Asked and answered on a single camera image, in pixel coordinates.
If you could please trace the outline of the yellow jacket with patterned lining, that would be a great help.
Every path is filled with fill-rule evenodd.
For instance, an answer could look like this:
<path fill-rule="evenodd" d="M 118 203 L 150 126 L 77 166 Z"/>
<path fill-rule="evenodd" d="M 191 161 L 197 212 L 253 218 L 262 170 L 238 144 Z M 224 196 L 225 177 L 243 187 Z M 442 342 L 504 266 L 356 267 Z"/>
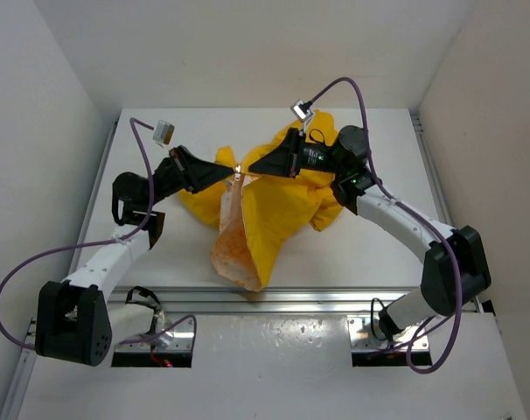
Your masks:
<path fill-rule="evenodd" d="M 333 175 L 302 170 L 295 178 L 253 174 L 249 166 L 278 146 L 288 131 L 253 148 L 241 161 L 241 175 L 203 192 L 178 197 L 199 221 L 219 234 L 211 261 L 216 272 L 248 291 L 268 286 L 283 244 L 301 228 L 327 229 L 343 208 L 333 197 Z"/>

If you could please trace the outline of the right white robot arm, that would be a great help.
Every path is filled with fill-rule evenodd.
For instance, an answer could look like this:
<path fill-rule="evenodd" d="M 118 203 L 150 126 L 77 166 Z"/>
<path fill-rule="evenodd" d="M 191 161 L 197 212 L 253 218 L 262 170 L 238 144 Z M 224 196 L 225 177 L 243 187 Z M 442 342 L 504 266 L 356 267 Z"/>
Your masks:
<path fill-rule="evenodd" d="M 249 170 L 283 178 L 294 178 L 302 170 L 332 174 L 331 190 L 342 207 L 385 230 L 419 259 L 420 286 L 383 308 L 371 324 L 378 340 L 391 340 L 427 318 L 453 314 L 487 290 L 492 280 L 477 230 L 432 220 L 388 197 L 375 183 L 367 158 L 362 128 L 345 126 L 331 146 L 308 142 L 301 130 L 290 128 Z"/>

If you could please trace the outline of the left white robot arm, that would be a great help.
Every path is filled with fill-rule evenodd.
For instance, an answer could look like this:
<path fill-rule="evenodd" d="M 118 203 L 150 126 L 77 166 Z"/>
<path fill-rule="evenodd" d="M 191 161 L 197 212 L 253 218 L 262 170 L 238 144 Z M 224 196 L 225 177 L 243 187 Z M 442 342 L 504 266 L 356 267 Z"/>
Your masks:
<path fill-rule="evenodd" d="M 185 190 L 200 193 L 234 175 L 234 169 L 170 150 L 154 173 L 126 171 L 112 184 L 111 237 L 75 272 L 46 283 L 38 294 L 34 348 L 38 355 L 98 366 L 112 346 L 153 340 L 162 324 L 158 304 L 127 300 L 116 310 L 108 299 L 130 267 L 151 250 L 164 230 L 164 213 L 152 207 Z"/>

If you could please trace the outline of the aluminium rail front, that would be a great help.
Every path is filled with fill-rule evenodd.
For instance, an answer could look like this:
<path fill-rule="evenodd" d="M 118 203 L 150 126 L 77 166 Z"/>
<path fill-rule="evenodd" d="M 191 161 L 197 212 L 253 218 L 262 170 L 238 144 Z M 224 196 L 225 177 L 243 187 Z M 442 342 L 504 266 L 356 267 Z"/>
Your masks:
<path fill-rule="evenodd" d="M 290 316 L 366 313 L 374 298 L 388 305 L 411 291 L 409 288 L 364 287 L 272 287 L 249 291 L 230 287 L 156 286 L 149 287 L 149 290 L 169 313 Z"/>

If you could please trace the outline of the aluminium rail right side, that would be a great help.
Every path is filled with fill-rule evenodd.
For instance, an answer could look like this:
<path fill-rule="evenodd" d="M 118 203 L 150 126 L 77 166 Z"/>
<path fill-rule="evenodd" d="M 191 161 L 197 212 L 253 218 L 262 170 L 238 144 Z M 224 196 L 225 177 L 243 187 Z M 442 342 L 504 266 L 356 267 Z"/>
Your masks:
<path fill-rule="evenodd" d="M 429 185 L 436 201 L 437 221 L 442 239 L 429 241 L 429 249 L 422 252 L 421 293 L 435 307 L 436 313 L 449 316 L 489 286 L 489 270 L 480 234 L 470 226 L 453 227 L 436 167 L 426 143 L 420 118 L 412 123 L 429 176 Z"/>

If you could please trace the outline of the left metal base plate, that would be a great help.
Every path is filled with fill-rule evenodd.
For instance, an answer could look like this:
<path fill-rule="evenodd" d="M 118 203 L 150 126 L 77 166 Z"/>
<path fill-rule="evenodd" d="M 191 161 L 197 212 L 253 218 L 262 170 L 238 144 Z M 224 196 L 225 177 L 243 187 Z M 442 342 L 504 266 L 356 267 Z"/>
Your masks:
<path fill-rule="evenodd" d="M 141 334 L 134 338 L 119 341 L 117 346 L 151 345 L 168 349 L 171 346 L 177 351 L 193 352 L 198 330 L 198 321 L 194 314 L 187 314 L 178 318 L 166 327 L 153 333 Z"/>

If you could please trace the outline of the metal base plate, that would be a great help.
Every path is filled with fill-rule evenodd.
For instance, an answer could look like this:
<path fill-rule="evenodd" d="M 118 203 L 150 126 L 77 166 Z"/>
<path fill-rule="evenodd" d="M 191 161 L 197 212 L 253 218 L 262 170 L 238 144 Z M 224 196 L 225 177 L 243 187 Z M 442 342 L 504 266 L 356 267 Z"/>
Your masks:
<path fill-rule="evenodd" d="M 171 346 L 177 351 L 193 352 L 198 330 L 198 321 L 194 314 L 187 314 L 178 318 L 166 327 L 153 333 L 141 334 L 134 338 L 119 341 L 117 346 L 151 345 L 168 349 Z"/>
<path fill-rule="evenodd" d="M 369 354 L 383 351 L 405 352 L 408 343 L 419 325 L 407 327 L 403 332 L 395 335 L 392 341 L 381 339 L 381 333 L 377 336 L 372 333 L 370 319 L 367 315 L 348 315 L 346 318 L 350 348 L 355 354 Z"/>

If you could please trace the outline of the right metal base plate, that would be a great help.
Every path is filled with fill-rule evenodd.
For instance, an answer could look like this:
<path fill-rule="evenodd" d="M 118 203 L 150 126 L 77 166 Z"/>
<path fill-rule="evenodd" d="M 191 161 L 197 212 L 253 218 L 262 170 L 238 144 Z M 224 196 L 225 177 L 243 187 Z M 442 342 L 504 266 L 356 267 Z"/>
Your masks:
<path fill-rule="evenodd" d="M 407 327 L 403 332 L 395 335 L 392 341 L 381 339 L 381 333 L 377 336 L 372 333 L 370 319 L 367 315 L 348 315 L 346 318 L 350 348 L 355 354 L 369 354 L 383 351 L 405 352 L 408 343 L 419 325 Z"/>

